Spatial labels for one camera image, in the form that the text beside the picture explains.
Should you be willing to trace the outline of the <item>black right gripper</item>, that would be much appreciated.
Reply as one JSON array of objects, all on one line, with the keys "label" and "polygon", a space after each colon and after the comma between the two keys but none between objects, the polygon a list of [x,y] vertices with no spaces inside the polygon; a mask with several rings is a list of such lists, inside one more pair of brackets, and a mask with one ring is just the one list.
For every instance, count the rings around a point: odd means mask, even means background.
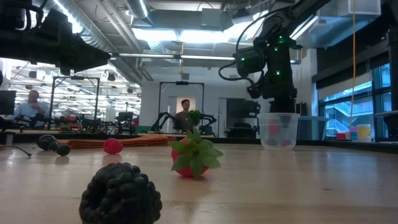
[{"label": "black right gripper", "polygon": [[290,126],[291,113],[295,113],[297,97],[297,89],[291,77],[286,82],[273,83],[270,73],[261,71],[258,81],[251,82],[247,91],[252,99],[263,98],[269,102],[269,113],[279,113],[280,125],[283,128]]}]

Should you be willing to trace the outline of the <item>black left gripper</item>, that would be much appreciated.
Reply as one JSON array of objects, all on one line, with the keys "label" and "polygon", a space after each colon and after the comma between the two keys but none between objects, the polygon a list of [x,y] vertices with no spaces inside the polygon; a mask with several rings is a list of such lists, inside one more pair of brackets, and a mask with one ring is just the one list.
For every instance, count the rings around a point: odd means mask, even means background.
[{"label": "black left gripper", "polygon": [[106,65],[111,55],[72,33],[68,17],[41,7],[1,8],[1,57],[56,65],[65,75]]}]

